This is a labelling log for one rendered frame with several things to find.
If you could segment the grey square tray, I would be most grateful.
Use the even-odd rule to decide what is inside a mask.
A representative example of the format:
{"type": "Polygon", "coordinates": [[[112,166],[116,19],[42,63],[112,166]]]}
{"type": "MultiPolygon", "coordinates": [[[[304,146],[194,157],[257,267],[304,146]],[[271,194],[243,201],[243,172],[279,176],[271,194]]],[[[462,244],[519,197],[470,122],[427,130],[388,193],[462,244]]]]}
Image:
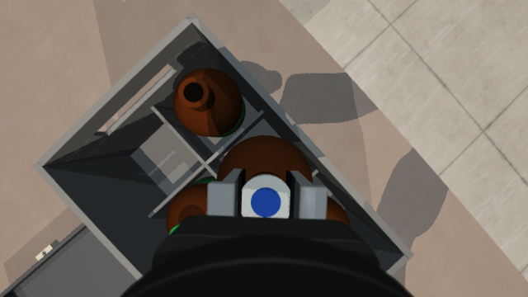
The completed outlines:
{"type": "Polygon", "coordinates": [[[136,281],[82,223],[0,297],[121,297],[136,281]]]}

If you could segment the grey bottle crate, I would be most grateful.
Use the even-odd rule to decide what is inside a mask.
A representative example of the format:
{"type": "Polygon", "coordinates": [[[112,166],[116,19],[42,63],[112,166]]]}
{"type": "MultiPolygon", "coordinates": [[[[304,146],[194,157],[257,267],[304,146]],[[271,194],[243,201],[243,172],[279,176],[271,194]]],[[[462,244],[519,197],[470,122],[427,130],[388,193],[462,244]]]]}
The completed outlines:
{"type": "Polygon", "coordinates": [[[154,252],[169,235],[166,215],[174,197],[191,182],[212,175],[216,179],[226,153],[258,135],[285,139],[301,151],[313,184],[328,188],[328,195],[346,211],[351,229],[374,250],[380,269],[393,275],[412,258],[413,252],[194,12],[33,168],[138,280],[151,270],[154,252]],[[105,132],[98,131],[167,64],[172,67],[167,73],[105,132]],[[238,85],[246,114],[229,136],[193,134],[175,115],[176,86],[198,68],[218,69],[238,85]]]}

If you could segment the brown bottle with white cap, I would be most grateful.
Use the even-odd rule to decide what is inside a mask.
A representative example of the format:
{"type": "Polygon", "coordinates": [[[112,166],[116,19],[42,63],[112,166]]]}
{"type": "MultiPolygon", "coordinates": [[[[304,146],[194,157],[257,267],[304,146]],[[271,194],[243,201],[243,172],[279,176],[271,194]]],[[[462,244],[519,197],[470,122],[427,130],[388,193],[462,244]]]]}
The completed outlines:
{"type": "Polygon", "coordinates": [[[206,215],[207,185],[214,177],[203,177],[178,193],[167,209],[166,226],[170,234],[183,220],[192,215],[206,215]]]}
{"type": "Polygon", "coordinates": [[[301,151],[272,135],[253,136],[234,145],[219,165],[216,181],[223,181],[235,168],[246,169],[243,217],[290,217],[286,171],[299,171],[314,184],[311,168],[301,151]]]}

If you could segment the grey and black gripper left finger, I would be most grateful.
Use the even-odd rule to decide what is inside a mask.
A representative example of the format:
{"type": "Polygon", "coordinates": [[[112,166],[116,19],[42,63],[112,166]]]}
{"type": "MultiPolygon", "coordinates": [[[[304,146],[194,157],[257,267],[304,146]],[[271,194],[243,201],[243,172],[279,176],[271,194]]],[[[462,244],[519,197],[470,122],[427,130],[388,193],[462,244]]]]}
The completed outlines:
{"type": "Polygon", "coordinates": [[[207,215],[241,216],[245,179],[246,169],[235,168],[223,181],[211,181],[207,188],[207,215]]]}

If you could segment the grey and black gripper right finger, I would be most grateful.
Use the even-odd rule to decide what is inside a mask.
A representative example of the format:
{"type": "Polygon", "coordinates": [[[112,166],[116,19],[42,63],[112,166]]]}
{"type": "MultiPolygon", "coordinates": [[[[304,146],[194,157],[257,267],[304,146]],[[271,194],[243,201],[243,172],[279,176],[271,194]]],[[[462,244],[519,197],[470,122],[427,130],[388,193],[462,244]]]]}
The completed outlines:
{"type": "Polygon", "coordinates": [[[326,219],[328,189],[313,185],[299,171],[286,171],[290,188],[290,219],[326,219]]]}

